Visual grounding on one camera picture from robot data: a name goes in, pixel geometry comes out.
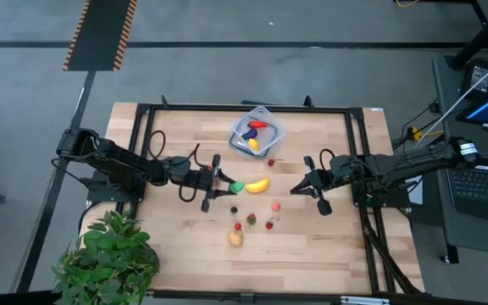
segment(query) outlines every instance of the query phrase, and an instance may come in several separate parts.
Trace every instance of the wooden table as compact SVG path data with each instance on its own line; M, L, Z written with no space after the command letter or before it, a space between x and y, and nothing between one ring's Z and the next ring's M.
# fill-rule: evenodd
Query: wooden table
M106 137L121 147L129 144L136 105L114 105ZM391 154L383 111L377 108L363 111L370 151ZM186 156L196 143L201 143L199 162L209 163L219 153L220 167L229 177L251 182L268 176L271 182L268 190L259 194L242 192L218 198L211 202L208 213L199 209L203 199L201 191L194 202L185 203L178 198L178 189L172 184L148 185L136 217L143 220L141 227L152 237L149 243L161 262L161 271L151 288L369 294L363 232L358 210L352 205L350 186L325 193L333 209L326 217L319 214L316 200L289 194L307 173L302 157L312 156L319 166L318 154L322 148L329 148L336 155L349 154L343 115L275 113L287 129L287 135L279 150L269 156L281 159L274 167L269 167L266 160L243 158L228 145L230 125L242 115L240 112L156 111L153 130L163 130L167 136L162 156ZM143 137L145 125L142 124L139 139ZM357 122L354 130L358 144ZM154 137L151 145L156 152L160 139ZM141 141L136 153L140 151ZM184 197L189 195L190 191L184 191ZM273 202L281 204L279 212L271 210ZM232 214L231 206L238 207L238 213ZM82 228L107 209L114 209L114 203L103 203L92 209ZM245 221L250 213L258 218L254 226ZM265 222L272 218L274 228L266 230ZM408 221L394 208L384 208L383 218L391 256L413 284L423 290ZM244 233L240 248L230 246L227 241L235 222L242 223ZM375 257L380 287L384 290L381 259L377 253Z

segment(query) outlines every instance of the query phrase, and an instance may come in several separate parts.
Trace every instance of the plastic bin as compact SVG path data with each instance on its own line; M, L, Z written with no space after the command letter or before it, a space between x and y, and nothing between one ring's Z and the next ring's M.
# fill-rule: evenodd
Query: plastic bin
M247 124L253 120L262 121L267 125L265 128L258 129L258 136L255 138L259 143L258 151L252 150L241 136L250 130ZM259 106L242 116L231 126L231 131L229 144L239 153L253 158L266 158L286 134L286 129L281 122L263 106Z

